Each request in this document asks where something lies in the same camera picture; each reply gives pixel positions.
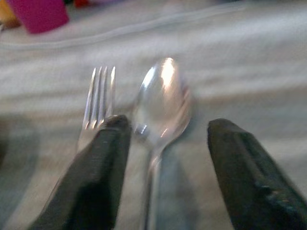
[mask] pink cup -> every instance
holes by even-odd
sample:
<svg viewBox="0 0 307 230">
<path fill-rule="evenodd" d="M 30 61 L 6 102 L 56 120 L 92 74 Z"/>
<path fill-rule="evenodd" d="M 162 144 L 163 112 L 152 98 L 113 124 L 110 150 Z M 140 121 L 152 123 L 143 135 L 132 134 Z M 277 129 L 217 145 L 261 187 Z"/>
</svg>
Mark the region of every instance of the pink cup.
<svg viewBox="0 0 307 230">
<path fill-rule="evenodd" d="M 63 0 L 7 0 L 17 18 L 32 34 L 55 29 L 68 22 Z"/>
</svg>

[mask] spoon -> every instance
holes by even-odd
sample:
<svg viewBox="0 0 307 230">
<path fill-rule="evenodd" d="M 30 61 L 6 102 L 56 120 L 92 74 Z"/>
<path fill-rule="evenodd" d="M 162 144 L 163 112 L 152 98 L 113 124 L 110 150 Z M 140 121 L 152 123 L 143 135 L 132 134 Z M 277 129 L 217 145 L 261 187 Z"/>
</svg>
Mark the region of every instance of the spoon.
<svg viewBox="0 0 307 230">
<path fill-rule="evenodd" d="M 173 59 L 165 58 L 147 72 L 132 117 L 135 134 L 150 152 L 140 230 L 154 230 L 162 152 L 183 133 L 191 119 L 189 89 Z"/>
</svg>

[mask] silver fork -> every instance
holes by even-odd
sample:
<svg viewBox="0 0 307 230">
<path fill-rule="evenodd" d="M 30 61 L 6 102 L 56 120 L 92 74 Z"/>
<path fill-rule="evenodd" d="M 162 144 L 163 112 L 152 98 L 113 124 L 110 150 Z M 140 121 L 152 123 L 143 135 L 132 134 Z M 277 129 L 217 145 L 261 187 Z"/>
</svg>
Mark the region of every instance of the silver fork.
<svg viewBox="0 0 307 230">
<path fill-rule="evenodd" d="M 106 118 L 113 115 L 115 95 L 115 67 L 111 71 L 108 87 L 107 67 L 93 70 L 88 91 L 82 129 L 78 140 L 78 152 L 82 151 L 95 137 Z"/>
</svg>

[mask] pink container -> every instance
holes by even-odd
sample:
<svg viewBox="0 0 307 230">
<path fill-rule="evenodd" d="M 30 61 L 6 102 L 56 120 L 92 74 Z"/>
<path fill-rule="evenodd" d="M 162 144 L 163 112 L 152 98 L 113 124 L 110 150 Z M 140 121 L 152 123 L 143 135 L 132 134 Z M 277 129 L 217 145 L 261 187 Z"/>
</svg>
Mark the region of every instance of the pink container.
<svg viewBox="0 0 307 230">
<path fill-rule="evenodd" d="M 32 34 L 55 29 L 68 22 L 63 0 L 7 0 L 17 18 Z"/>
</svg>

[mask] gray fabric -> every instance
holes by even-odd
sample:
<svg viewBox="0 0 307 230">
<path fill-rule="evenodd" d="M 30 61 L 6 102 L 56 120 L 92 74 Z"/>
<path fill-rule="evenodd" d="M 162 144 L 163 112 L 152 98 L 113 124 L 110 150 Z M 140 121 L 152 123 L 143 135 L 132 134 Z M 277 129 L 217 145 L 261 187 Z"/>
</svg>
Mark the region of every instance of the gray fabric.
<svg viewBox="0 0 307 230">
<path fill-rule="evenodd" d="M 252 132 L 307 197 L 307 4 L 211 4 L 70 9 L 70 24 L 53 32 L 1 34 L 0 229 L 25 229 L 74 157 L 93 67 L 117 66 L 117 112 L 128 114 L 147 70 L 166 56 L 188 80 L 194 115 L 164 154 L 159 229 L 232 229 L 206 142 L 218 117 Z M 87 45 L 50 43 L 94 34 Z M 116 229 L 138 227 L 146 159 L 133 140 Z"/>
</svg>

